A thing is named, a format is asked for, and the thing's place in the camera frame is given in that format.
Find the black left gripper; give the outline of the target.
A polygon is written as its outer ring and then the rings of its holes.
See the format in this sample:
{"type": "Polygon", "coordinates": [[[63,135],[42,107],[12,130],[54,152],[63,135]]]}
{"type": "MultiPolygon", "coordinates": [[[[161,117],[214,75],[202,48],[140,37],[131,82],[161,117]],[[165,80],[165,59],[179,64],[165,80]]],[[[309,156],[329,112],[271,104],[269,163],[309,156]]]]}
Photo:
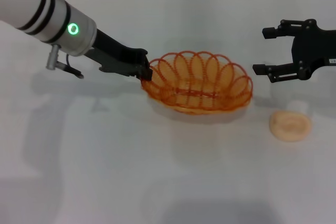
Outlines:
{"type": "Polygon", "coordinates": [[[133,50],[128,48],[98,29],[92,48],[85,53],[85,56],[101,65],[105,65],[99,68],[104,73],[116,73],[126,77],[136,77],[139,80],[151,81],[153,71],[149,68],[147,54],[148,52],[145,49],[133,50]],[[115,61],[127,64],[111,65],[115,61]]]}

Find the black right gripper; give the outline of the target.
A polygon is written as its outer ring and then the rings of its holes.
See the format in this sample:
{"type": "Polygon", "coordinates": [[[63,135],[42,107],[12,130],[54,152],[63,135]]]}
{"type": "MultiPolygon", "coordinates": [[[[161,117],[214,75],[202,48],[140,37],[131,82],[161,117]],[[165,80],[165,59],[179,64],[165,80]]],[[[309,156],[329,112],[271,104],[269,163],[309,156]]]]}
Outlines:
{"type": "Polygon", "coordinates": [[[267,76],[271,83],[308,80],[317,69],[335,65],[335,30],[321,29],[314,19],[283,19],[278,27],[264,28],[262,34],[265,39],[294,37],[291,49],[293,63],[253,65],[255,74],[267,76]]]}

